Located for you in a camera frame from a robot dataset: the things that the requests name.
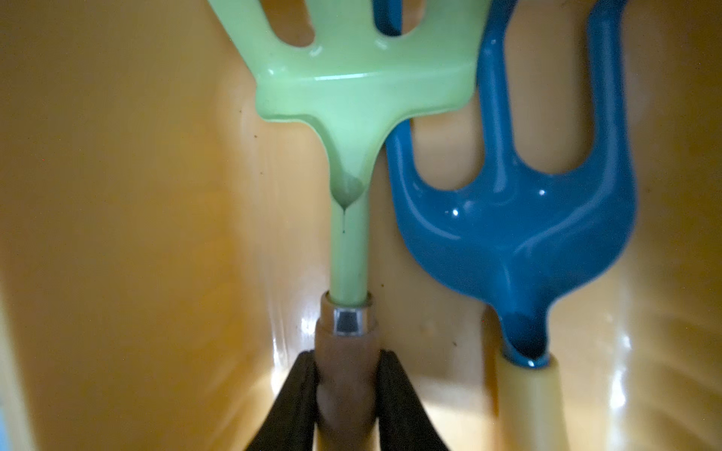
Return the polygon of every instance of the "rake handle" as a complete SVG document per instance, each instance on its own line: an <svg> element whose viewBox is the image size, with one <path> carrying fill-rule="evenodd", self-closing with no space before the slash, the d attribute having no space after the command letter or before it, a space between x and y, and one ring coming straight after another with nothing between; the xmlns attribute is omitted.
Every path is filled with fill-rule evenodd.
<svg viewBox="0 0 722 451"><path fill-rule="evenodd" d="M354 335L340 335L343 312L365 311L362 326ZM380 334L370 297L364 307L344 309L328 294L321 298L321 316L316 323L316 369L318 387L318 449L321 451L370 451L371 431L376 420L376 372L381 356Z"/></svg>
<svg viewBox="0 0 722 451"><path fill-rule="evenodd" d="M523 368L496 356L500 441L504 451L568 451L559 363Z"/></svg>

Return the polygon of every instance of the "light green plastic rake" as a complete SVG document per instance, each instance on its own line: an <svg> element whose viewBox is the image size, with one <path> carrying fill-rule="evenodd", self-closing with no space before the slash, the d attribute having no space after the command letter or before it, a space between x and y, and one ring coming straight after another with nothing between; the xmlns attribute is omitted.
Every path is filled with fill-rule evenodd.
<svg viewBox="0 0 722 451"><path fill-rule="evenodd" d="M316 38L296 48L273 32L258 0L209 0L256 78L266 121L303 122L329 158L331 299L367 296L368 186L391 129L412 116L456 110L474 91L489 0L427 0L406 35L376 30L371 0L306 0Z"/></svg>

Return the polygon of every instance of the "blue plastic rake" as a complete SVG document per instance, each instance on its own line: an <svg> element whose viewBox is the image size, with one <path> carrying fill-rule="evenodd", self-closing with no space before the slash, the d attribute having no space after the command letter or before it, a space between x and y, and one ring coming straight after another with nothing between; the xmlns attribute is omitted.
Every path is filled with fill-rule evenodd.
<svg viewBox="0 0 722 451"><path fill-rule="evenodd" d="M398 34L400 0L378 1L377 26ZM513 142L504 37L516 0L494 0L477 84L485 157L464 188L440 191L414 166L409 121L386 141L401 235L441 284L491 305L503 354L519 367L549 362L547 313L561 296L596 278L624 249L635 218L620 45L625 0L600 0L588 18L594 140L577 169L549 175L527 166Z"/></svg>

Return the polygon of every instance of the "yellow container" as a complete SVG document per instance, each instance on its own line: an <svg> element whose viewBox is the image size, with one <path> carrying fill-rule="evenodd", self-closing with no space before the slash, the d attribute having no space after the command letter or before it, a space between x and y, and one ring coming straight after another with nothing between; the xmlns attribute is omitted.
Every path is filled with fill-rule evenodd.
<svg viewBox="0 0 722 451"><path fill-rule="evenodd" d="M265 0L307 43L297 1ZM526 0L507 39L515 138L539 169L591 141L593 0ZM407 2L413 23L419 2ZM328 165L265 123L204 0L0 5L0 388L18 451L241 450L329 287ZM551 314L572 450L722 449L718 0L632 0L624 21L638 225ZM415 122L433 185L482 163L478 104ZM454 451L496 450L495 316L404 248L385 154L369 287Z"/></svg>

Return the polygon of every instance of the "garden tool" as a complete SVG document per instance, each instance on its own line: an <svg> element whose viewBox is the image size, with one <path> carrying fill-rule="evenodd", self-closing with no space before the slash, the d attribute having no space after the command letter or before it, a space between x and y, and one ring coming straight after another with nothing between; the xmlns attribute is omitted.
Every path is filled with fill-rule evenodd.
<svg viewBox="0 0 722 451"><path fill-rule="evenodd" d="M530 168L514 149L504 38L515 5L493 1L479 53L485 157L478 177L456 191L427 185L414 166L408 121L386 148L409 251L437 281L488 303L500 319L505 449L559 451L568 443L547 315L554 301L613 264L635 218L619 33L625 0L599 0L588 18L593 146L580 167L559 175Z"/></svg>
<svg viewBox="0 0 722 451"><path fill-rule="evenodd" d="M345 437L338 444L345 450L356 446L349 431L373 424L376 366L367 363L380 351L367 292L373 165L400 121L459 109L471 97L489 2L429 0L413 32L389 37L374 26L370 1L307 0L316 37L295 48L274 34L258 0L209 0L256 79L258 114L307 123L326 148L331 288L316 326L319 426L325 437Z"/></svg>

